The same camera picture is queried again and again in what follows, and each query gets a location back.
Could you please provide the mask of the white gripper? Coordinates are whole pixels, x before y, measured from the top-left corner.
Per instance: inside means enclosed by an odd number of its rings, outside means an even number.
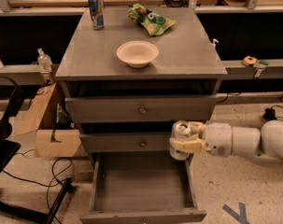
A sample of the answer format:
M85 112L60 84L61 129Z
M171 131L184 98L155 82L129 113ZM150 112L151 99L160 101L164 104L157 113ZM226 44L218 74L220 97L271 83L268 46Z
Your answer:
M211 123L207 126L199 121L189 121L191 135L203 137L205 151L212 156L228 157L232 151L232 126L226 123ZM204 150L201 139L177 140L170 139L170 146L174 153L198 154Z

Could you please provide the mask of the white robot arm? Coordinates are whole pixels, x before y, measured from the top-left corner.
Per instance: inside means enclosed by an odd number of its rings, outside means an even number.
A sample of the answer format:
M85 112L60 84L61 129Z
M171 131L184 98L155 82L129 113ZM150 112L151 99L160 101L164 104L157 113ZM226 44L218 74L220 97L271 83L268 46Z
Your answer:
M180 120L172 126L169 142L170 155L178 161L206 152L217 157L239 156L259 165L283 164L281 120L267 121L260 130Z

